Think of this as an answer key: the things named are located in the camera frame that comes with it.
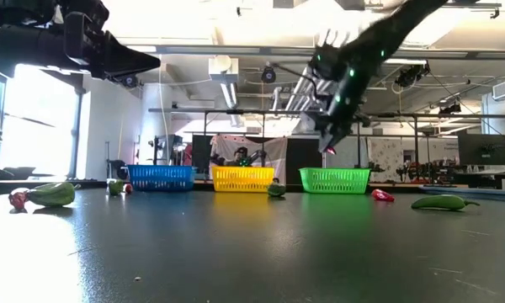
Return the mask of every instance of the table surface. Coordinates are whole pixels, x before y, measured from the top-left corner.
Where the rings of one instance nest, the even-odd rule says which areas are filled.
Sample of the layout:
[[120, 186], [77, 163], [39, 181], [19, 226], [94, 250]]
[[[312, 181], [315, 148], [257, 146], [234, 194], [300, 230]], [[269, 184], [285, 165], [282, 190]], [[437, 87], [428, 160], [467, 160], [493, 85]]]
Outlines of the table surface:
[[505, 202], [420, 197], [87, 189], [10, 214], [2, 195], [0, 302], [505, 302]]

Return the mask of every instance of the yellow basket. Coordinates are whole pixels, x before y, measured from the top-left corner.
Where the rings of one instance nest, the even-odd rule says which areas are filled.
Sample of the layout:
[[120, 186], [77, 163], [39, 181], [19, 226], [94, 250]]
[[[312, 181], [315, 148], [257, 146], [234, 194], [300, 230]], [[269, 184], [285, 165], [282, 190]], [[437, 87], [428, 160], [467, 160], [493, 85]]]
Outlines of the yellow basket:
[[218, 192], [267, 193], [273, 182], [272, 167], [212, 167], [213, 185]]

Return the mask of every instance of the monitor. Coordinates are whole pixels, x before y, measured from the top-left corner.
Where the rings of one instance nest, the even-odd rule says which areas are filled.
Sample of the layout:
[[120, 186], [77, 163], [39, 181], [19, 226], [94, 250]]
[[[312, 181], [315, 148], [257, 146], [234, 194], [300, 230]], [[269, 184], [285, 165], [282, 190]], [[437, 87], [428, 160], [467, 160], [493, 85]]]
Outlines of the monitor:
[[460, 165], [505, 165], [504, 135], [458, 135]]

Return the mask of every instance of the green basket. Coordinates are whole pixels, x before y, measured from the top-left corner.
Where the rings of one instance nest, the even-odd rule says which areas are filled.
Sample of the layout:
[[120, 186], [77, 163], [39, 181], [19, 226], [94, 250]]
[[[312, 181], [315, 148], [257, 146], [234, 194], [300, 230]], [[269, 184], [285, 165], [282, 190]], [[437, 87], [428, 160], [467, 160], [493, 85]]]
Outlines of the green basket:
[[303, 189], [313, 194], [364, 194], [368, 168], [302, 168]]

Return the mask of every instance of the red chili pepper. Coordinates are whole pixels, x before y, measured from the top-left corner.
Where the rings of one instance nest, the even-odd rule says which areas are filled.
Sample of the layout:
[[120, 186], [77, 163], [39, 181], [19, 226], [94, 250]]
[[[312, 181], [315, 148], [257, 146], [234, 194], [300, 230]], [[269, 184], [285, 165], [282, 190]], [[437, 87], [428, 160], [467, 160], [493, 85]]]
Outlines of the red chili pepper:
[[372, 196], [377, 201], [387, 201], [387, 202], [395, 202], [395, 197], [386, 193], [381, 189], [375, 189], [372, 191]]

